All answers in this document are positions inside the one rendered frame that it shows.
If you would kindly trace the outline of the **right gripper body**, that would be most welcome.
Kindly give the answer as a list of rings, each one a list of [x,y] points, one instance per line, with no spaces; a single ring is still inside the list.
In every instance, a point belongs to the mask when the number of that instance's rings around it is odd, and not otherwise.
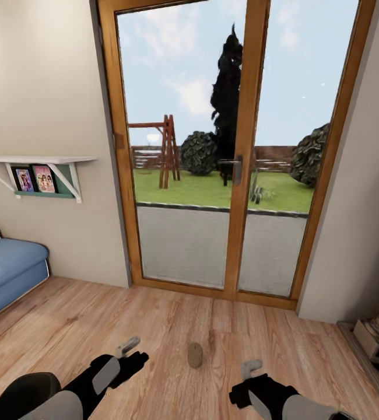
[[[251,399],[249,394],[249,390],[251,389],[251,386],[249,386],[251,379],[253,379],[253,377],[246,380],[244,383],[240,383],[236,386],[233,386],[232,388],[232,392],[234,392],[235,396],[236,406],[238,406],[240,410],[251,405]]]

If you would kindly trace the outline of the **pillar candle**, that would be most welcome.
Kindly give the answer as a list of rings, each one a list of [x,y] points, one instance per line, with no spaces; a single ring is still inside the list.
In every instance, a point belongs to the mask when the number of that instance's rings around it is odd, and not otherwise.
[[[197,369],[202,365],[202,354],[203,349],[202,346],[197,343],[193,342],[188,347],[188,364],[193,369]]]

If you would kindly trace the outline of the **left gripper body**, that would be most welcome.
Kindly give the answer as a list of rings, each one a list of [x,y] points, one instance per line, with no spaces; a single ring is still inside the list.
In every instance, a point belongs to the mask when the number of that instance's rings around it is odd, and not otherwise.
[[[124,361],[125,364],[126,372],[120,384],[128,381],[130,377],[143,368],[144,364],[142,363],[140,354],[140,352],[136,352],[127,358],[122,358],[122,361]]]

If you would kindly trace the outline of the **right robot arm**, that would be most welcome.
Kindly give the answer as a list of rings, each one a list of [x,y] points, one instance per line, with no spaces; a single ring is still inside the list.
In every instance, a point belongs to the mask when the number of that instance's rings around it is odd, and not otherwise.
[[[240,410],[252,405],[262,420],[360,420],[344,409],[298,395],[293,386],[285,387],[265,372],[252,377],[252,372],[263,365],[260,358],[240,364],[243,382],[233,386],[230,392],[231,403]]]

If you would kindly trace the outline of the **cauldron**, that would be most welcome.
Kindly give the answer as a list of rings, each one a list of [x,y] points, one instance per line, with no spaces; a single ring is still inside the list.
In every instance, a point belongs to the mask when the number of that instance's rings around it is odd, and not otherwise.
[[[53,373],[22,375],[0,396],[0,420],[19,420],[60,391],[61,384]]]

